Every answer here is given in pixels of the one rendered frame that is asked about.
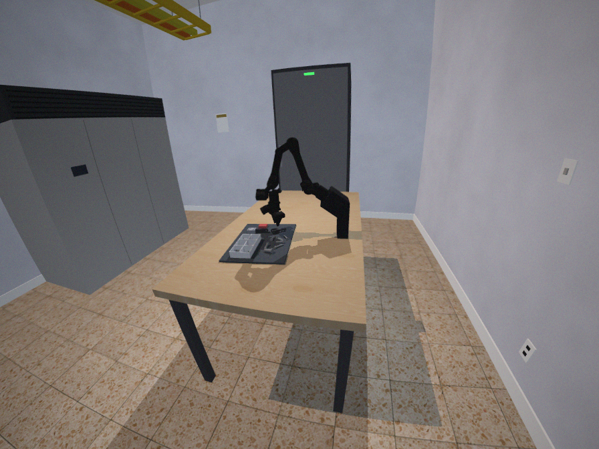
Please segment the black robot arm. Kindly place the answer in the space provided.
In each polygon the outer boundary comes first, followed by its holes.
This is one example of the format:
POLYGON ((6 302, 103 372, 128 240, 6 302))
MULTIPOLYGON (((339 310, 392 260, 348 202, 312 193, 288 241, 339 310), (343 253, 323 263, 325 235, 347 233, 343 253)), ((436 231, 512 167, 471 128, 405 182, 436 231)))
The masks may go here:
MULTIPOLYGON (((295 163, 297 165, 297 168, 299 170, 299 174, 302 178, 302 182, 300 184, 302 191, 304 191, 304 193, 308 194, 308 195, 313 194, 314 196, 316 196, 317 199, 319 199, 320 201, 323 202, 325 200, 325 198, 327 197, 327 195, 329 195, 330 190, 327 190, 322 185, 319 185, 317 182, 312 183, 310 178, 307 176, 308 174, 306 172, 306 168, 302 161, 302 157, 300 154, 300 147, 299 147, 297 138, 289 138, 289 139, 287 139, 287 142, 285 144, 283 144, 279 148, 275 149, 275 156, 274 156, 274 160, 273 160, 272 171, 271 171, 271 175, 267 181, 267 187, 266 187, 266 189, 257 189, 256 190, 256 196, 255 196, 256 200, 267 200, 267 198, 269 198, 269 201, 278 201, 279 200, 279 193, 281 193, 282 190, 280 190, 279 188, 277 190, 274 190, 274 189, 279 184, 279 167, 280 167, 281 158, 282 158, 281 154, 283 154, 287 150, 289 150, 292 153, 295 163), (315 186, 316 184, 317 184, 317 186, 315 186), (265 190, 265 192, 264 192, 264 190, 265 190), (273 192, 271 192, 270 190, 272 190, 273 192)), ((269 202, 267 205, 261 207, 260 210, 262 211, 263 214, 266 214, 269 211, 273 211, 269 202)))

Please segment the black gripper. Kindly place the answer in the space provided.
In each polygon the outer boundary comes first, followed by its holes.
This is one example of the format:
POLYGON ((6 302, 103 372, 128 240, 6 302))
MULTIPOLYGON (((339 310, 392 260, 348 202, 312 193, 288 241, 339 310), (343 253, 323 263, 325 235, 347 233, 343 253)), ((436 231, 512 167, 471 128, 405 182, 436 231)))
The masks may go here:
POLYGON ((269 201, 273 211, 269 211, 268 213, 272 216, 274 223, 276 223, 277 227, 279 226, 282 218, 285 218, 285 214, 280 211, 280 201, 269 201))

